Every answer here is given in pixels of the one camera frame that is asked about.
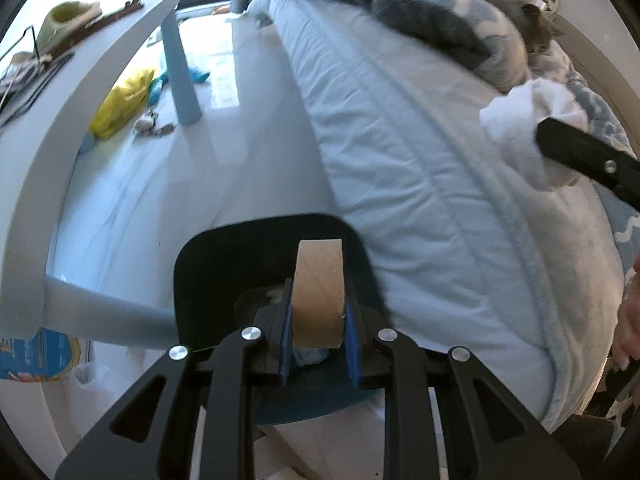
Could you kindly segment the person's right hand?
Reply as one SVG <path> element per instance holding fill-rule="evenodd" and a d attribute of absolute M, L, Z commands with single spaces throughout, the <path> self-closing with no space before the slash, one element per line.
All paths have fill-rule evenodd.
<path fill-rule="evenodd" d="M 617 312 L 612 345 L 612 358 L 615 364 L 626 370 L 631 359 L 638 361 L 640 353 L 640 296 L 639 296 L 639 257 L 634 260 L 634 277 Z"/>

